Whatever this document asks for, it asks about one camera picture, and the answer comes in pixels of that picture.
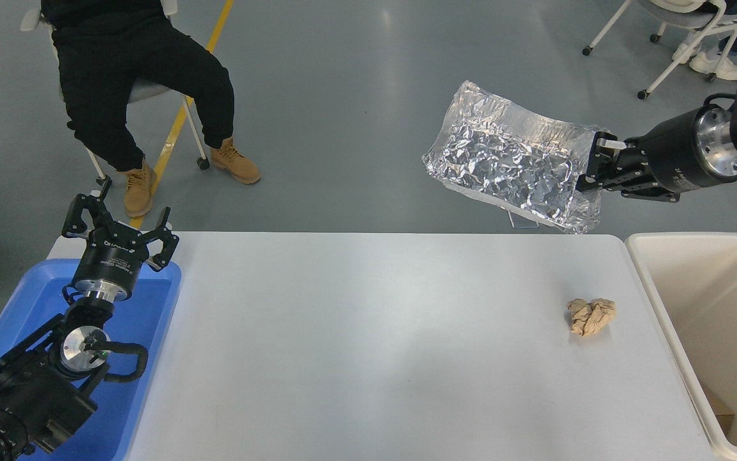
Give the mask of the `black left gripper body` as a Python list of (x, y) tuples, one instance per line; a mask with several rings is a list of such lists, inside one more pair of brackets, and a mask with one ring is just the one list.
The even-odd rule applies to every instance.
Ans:
[(128, 239), (108, 230), (93, 230), (86, 239), (85, 252), (74, 274), (78, 291), (99, 281), (118, 286), (123, 291), (134, 289), (140, 269), (149, 257), (149, 249), (133, 232)]

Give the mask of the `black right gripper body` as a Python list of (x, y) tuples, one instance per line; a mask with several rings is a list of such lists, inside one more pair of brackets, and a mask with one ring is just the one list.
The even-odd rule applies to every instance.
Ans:
[(697, 125), (708, 109), (693, 109), (659, 123), (627, 144), (643, 151), (653, 178), (665, 189), (683, 193), (712, 187), (715, 176), (704, 166), (698, 147)]

